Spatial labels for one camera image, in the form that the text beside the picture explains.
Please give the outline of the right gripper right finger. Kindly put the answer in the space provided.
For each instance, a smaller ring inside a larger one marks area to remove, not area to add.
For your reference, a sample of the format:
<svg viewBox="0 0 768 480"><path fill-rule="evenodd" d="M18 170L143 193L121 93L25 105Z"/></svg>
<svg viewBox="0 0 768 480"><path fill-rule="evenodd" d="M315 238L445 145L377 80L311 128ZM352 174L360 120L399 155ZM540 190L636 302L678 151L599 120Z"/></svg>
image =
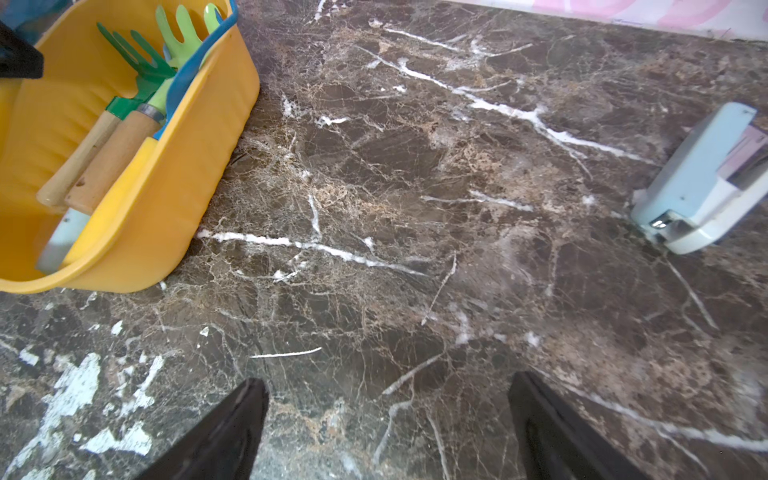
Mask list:
<svg viewBox="0 0 768 480"><path fill-rule="evenodd" d="M646 477L536 373L516 372L508 400L527 478Z"/></svg>

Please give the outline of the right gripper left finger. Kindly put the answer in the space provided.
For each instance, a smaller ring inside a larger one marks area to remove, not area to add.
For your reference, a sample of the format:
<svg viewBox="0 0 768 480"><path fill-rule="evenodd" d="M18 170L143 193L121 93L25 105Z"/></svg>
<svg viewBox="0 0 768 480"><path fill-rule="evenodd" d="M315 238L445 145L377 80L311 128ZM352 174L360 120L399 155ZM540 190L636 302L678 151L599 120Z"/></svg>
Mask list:
<svg viewBox="0 0 768 480"><path fill-rule="evenodd" d="M262 438L269 393L258 378L244 380L140 479L248 479Z"/></svg>

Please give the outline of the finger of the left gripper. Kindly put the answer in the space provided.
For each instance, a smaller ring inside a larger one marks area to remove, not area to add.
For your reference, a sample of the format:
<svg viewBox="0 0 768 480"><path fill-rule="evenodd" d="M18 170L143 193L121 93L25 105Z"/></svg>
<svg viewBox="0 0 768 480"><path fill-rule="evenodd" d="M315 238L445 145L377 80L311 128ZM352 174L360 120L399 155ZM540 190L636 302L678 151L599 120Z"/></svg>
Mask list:
<svg viewBox="0 0 768 480"><path fill-rule="evenodd" d="M0 77L40 79L43 73L43 54L10 27L1 23Z"/></svg>

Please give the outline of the light green rake wooden handle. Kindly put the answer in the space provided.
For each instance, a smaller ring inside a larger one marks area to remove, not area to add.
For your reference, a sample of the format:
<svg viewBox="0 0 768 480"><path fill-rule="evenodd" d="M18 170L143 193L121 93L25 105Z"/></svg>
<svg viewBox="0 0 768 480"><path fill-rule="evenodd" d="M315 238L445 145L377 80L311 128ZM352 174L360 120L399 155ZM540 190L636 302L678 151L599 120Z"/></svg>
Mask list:
<svg viewBox="0 0 768 480"><path fill-rule="evenodd" d="M174 108L168 105L168 95L181 95L181 81L193 79L195 69L186 64L193 58L202 60L205 55L189 11L183 5L176 9L176 23L182 35L178 40L171 31L165 10L156 10L156 20L170 54L174 75L165 79L149 99L135 107L117 126L106 144L97 152L81 177L73 184L65 197L65 203L73 212L91 215L106 193L130 164L132 158L148 137L158 139L169 122Z"/></svg>

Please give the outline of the yellow plastic storage box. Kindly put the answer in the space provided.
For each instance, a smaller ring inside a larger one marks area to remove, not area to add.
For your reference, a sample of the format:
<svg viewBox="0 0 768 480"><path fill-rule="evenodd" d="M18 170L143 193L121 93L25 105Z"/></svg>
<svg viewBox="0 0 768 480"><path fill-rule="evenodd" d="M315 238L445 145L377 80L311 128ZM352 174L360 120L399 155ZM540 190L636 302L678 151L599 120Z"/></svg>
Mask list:
<svg viewBox="0 0 768 480"><path fill-rule="evenodd" d="M40 79L1 83L1 288L130 293L182 260L258 98L257 69L238 25L209 51L160 140L148 137L49 275L37 259L64 216L36 200L136 72L97 24L164 46L156 10L174 1L79 1L37 41Z"/></svg>

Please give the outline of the white blue stapler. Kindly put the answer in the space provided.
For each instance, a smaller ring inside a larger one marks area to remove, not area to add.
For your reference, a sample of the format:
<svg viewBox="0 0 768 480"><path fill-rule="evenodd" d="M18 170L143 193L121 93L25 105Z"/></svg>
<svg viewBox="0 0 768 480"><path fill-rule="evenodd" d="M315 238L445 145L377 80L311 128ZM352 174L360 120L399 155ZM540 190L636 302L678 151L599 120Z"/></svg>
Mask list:
<svg viewBox="0 0 768 480"><path fill-rule="evenodd" d="M688 254L728 233L767 195L767 133L757 110L729 102L699 122L635 201L647 237Z"/></svg>

